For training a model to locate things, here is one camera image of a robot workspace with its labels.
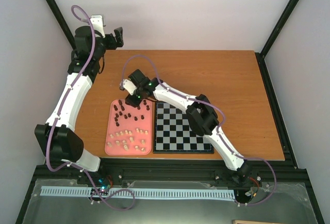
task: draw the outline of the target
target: white perforated rail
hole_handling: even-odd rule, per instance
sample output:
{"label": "white perforated rail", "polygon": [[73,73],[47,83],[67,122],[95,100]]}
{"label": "white perforated rail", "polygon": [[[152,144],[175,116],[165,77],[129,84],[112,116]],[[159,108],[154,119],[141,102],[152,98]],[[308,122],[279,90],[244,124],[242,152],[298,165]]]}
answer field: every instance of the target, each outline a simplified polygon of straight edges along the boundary
{"label": "white perforated rail", "polygon": [[[121,188],[110,189],[109,194]],[[155,200],[222,200],[233,201],[234,191],[225,189],[134,189],[136,199],[155,199]],[[62,186],[42,186],[41,196],[53,197],[90,197],[94,192],[92,187],[62,187]],[[126,191],[121,191],[113,198],[131,198]]]}

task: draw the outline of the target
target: transparent plastic sheet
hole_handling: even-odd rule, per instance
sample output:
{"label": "transparent plastic sheet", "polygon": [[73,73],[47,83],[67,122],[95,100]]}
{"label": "transparent plastic sheet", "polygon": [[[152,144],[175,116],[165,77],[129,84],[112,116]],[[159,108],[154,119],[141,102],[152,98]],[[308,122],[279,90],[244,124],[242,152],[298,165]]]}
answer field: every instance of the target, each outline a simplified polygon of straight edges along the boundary
{"label": "transparent plastic sheet", "polygon": [[[126,212],[113,211],[104,204],[91,205],[86,198],[40,197],[39,193],[43,185],[87,187],[87,185],[77,185],[75,180],[38,180],[23,223],[103,223],[105,220],[111,220],[111,223],[116,224],[155,222],[194,224],[232,223],[234,219],[241,219],[285,224],[317,224],[306,188],[304,184],[297,183],[279,183],[276,193],[269,201],[258,206],[237,207],[233,202],[214,200],[137,200],[135,207]],[[227,189],[197,182],[123,181],[122,186],[127,188]],[[272,189],[271,183],[263,183],[252,202],[262,200]],[[131,199],[109,201],[111,204],[126,206]]]}

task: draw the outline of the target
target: gray wall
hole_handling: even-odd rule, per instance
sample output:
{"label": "gray wall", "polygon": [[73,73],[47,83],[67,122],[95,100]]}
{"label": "gray wall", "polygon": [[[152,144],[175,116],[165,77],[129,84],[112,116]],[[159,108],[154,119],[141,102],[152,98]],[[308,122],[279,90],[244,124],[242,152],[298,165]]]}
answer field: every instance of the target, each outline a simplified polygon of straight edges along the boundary
{"label": "gray wall", "polygon": [[289,0],[56,0],[72,31],[72,3],[123,26],[123,49],[260,51]]}
{"label": "gray wall", "polygon": [[266,63],[299,167],[330,223],[329,0],[300,0]]}
{"label": "gray wall", "polygon": [[65,84],[70,47],[44,0],[1,0],[0,218],[14,223],[37,164],[34,136]]}

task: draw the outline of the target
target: pink tray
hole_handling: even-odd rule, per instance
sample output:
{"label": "pink tray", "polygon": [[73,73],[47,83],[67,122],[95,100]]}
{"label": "pink tray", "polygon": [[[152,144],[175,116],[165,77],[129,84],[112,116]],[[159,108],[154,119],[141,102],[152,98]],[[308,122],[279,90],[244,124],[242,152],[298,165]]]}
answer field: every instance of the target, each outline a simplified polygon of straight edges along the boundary
{"label": "pink tray", "polygon": [[[140,109],[138,109],[126,105],[125,100],[121,100],[122,106],[125,108],[121,110],[119,101],[120,100],[114,100],[110,107],[108,131],[105,142],[106,154],[146,155],[150,153],[152,148],[152,102],[143,100]],[[116,126],[116,114],[118,115],[117,123],[119,123],[119,126]]]}

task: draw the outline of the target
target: brown table surface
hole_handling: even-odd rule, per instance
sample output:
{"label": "brown table surface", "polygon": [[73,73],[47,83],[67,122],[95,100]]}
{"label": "brown table surface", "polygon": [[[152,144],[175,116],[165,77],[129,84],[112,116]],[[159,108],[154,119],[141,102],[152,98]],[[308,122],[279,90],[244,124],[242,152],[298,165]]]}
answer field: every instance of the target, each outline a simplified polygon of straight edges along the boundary
{"label": "brown table surface", "polygon": [[[76,122],[75,133],[92,154],[111,157],[104,151],[110,104],[127,96],[127,92],[119,90],[122,68],[125,61],[136,54],[148,56],[160,78],[170,86],[191,95],[202,93],[222,109],[227,117],[223,131],[241,154],[284,160],[253,51],[108,51],[104,72],[96,77],[87,93]],[[125,78],[136,69],[149,78],[155,76],[147,60],[135,58],[128,64]],[[154,154],[151,151],[145,156],[125,157],[221,159],[216,151],[214,154]]]}

